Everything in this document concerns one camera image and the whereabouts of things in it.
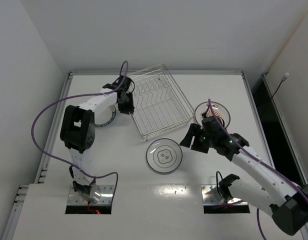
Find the orange patterned white plate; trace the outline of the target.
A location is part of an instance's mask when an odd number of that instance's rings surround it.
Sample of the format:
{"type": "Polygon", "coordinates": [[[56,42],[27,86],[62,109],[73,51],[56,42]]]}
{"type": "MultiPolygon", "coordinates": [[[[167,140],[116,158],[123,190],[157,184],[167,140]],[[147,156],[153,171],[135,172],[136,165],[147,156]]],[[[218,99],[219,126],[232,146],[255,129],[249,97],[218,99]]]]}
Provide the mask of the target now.
{"type": "Polygon", "coordinates": [[[209,107],[208,101],[202,102],[196,107],[194,115],[195,122],[202,126],[202,120],[204,118],[214,116],[212,112],[214,112],[215,116],[220,120],[224,128],[230,125],[230,112],[224,105],[214,101],[211,102],[211,107],[209,107]]]}

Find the green rimmed white plate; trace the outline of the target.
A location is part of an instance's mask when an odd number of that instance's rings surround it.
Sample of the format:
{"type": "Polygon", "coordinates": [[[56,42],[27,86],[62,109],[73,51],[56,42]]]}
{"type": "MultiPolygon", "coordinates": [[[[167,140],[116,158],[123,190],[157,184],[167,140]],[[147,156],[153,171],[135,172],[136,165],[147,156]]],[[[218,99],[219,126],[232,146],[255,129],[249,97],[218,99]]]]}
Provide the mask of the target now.
{"type": "Polygon", "coordinates": [[[95,116],[95,127],[103,128],[110,125],[117,115],[117,108],[115,105],[107,107],[102,113],[95,116]]]}

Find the black line patterned plate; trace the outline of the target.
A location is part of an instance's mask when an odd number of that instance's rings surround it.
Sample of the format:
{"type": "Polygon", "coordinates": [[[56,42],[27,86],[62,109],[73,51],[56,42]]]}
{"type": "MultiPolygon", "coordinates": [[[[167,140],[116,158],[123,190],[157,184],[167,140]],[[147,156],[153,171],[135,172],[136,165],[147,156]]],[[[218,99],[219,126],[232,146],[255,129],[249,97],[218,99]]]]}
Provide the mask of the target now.
{"type": "Polygon", "coordinates": [[[158,174],[173,173],[183,161],[180,145],[170,138],[153,141],[146,150],[148,166],[158,174]]]}

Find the metal wire dish rack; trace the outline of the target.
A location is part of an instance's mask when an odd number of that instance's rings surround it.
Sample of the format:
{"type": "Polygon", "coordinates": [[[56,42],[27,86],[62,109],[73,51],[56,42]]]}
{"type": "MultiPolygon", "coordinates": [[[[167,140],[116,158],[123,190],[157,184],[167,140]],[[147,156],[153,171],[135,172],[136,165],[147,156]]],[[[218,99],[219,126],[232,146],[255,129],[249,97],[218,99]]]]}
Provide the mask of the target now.
{"type": "Polygon", "coordinates": [[[142,140],[187,125],[194,108],[164,64],[131,72],[134,113],[131,116],[142,140]]]}

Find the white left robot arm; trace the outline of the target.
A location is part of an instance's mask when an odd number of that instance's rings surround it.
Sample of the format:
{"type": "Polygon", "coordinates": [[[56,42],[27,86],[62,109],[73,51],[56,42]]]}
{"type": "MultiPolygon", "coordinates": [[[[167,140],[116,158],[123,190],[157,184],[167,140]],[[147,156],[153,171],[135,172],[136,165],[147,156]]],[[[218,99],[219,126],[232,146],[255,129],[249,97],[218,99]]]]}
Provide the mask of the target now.
{"type": "Polygon", "coordinates": [[[134,113],[131,78],[119,76],[113,83],[102,87],[100,95],[93,96],[79,105],[68,105],[65,108],[60,130],[60,139],[69,150],[73,165],[69,167],[73,190],[85,201],[97,203],[101,188],[96,184],[90,164],[90,148],[95,141],[95,117],[107,108],[117,104],[122,114],[134,113]]]}

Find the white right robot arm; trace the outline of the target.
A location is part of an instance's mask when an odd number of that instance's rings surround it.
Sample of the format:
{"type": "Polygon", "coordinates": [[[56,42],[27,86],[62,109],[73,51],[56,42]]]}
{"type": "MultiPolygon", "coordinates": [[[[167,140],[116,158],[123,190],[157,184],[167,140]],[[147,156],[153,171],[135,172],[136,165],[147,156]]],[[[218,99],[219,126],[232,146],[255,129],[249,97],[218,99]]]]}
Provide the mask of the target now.
{"type": "Polygon", "coordinates": [[[252,182],[233,173],[216,184],[219,203],[241,199],[263,211],[289,236],[308,223],[308,184],[299,186],[264,163],[249,142],[237,133],[228,133],[220,121],[209,116],[202,124],[192,123],[180,146],[208,153],[210,148],[243,169],[252,182]]]}

